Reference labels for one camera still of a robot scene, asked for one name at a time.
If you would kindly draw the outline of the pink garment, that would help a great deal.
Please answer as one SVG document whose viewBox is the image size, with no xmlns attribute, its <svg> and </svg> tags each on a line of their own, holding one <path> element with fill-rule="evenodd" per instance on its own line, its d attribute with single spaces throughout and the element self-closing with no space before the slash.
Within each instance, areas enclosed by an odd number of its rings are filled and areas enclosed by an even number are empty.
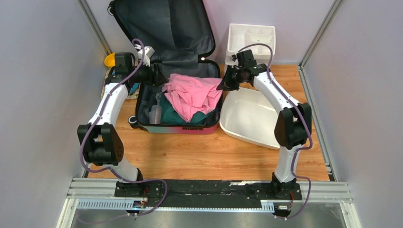
<svg viewBox="0 0 403 228">
<path fill-rule="evenodd" d="M 221 82 L 221 78 L 171 74 L 162 91 L 175 112 L 189 123 L 196 113 L 209 114 L 216 109 L 222 96 L 222 90 L 217 89 Z"/>
</svg>

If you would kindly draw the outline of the white plastic basin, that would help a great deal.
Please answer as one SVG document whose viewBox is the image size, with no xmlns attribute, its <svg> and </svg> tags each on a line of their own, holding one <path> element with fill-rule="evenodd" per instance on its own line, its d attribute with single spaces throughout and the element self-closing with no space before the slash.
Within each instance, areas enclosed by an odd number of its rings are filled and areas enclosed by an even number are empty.
<svg viewBox="0 0 403 228">
<path fill-rule="evenodd" d="M 277 118 L 278 114 L 261 92 L 240 88 L 226 95 L 219 123 L 231 137 L 278 150 L 274 135 Z"/>
</svg>

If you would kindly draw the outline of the dark green garment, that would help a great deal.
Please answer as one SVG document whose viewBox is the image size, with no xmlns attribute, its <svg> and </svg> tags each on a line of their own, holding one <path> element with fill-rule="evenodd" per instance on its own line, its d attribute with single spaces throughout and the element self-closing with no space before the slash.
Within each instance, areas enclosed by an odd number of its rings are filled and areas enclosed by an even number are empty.
<svg viewBox="0 0 403 228">
<path fill-rule="evenodd" d="M 170 125 L 207 125 L 213 112 L 216 110 L 215 109 L 209 114 L 198 112 L 193 116 L 191 121 L 187 123 L 175 112 L 171 103 L 166 99 L 163 91 L 159 100 L 159 105 L 162 107 L 161 123 Z"/>
</svg>

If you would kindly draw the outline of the pink and teal kids suitcase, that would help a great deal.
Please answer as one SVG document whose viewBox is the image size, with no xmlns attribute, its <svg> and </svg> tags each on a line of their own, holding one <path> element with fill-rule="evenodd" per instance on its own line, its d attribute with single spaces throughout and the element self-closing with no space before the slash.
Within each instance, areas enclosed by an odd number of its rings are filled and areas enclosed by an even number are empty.
<svg viewBox="0 0 403 228">
<path fill-rule="evenodd" d="M 154 48 L 151 65 L 159 64 L 166 78 L 177 73 L 220 78 L 218 64 L 209 60 L 215 38 L 201 0 L 113 0 L 109 11 L 129 40 L 140 39 Z M 161 98 L 161 88 L 140 85 L 135 116 L 150 133 L 211 134 L 219 125 L 222 101 L 207 125 L 150 124 L 149 112 Z"/>
</svg>

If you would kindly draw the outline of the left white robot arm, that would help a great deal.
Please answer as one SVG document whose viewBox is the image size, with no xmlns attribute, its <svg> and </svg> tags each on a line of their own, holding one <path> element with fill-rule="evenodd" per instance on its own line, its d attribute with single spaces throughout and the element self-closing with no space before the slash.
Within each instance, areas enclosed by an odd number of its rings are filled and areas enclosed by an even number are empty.
<svg viewBox="0 0 403 228">
<path fill-rule="evenodd" d="M 115 53 L 114 66 L 105 79 L 104 94 L 88 123 L 77 128 L 80 163 L 88 173 L 109 171 L 118 181 L 127 184 L 133 197 L 145 191 L 141 172 L 124 155 L 124 145 L 115 125 L 120 109 L 134 84 L 146 82 L 150 76 L 148 52 Z"/>
</svg>

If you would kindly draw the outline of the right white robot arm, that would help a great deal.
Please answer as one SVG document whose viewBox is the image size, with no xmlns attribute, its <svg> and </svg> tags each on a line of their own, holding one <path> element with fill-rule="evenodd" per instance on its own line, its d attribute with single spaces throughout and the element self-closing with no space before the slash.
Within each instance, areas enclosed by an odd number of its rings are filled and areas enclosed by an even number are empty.
<svg viewBox="0 0 403 228">
<path fill-rule="evenodd" d="M 293 98 L 275 79 L 269 64 L 258 64 L 250 49 L 243 48 L 234 55 L 236 66 L 229 66 L 217 90 L 239 90 L 247 82 L 270 102 L 278 117 L 274 136 L 279 143 L 278 165 L 272 174 L 269 190 L 277 199 L 283 199 L 297 184 L 295 168 L 299 151 L 312 143 L 312 109 L 308 103 Z"/>
</svg>

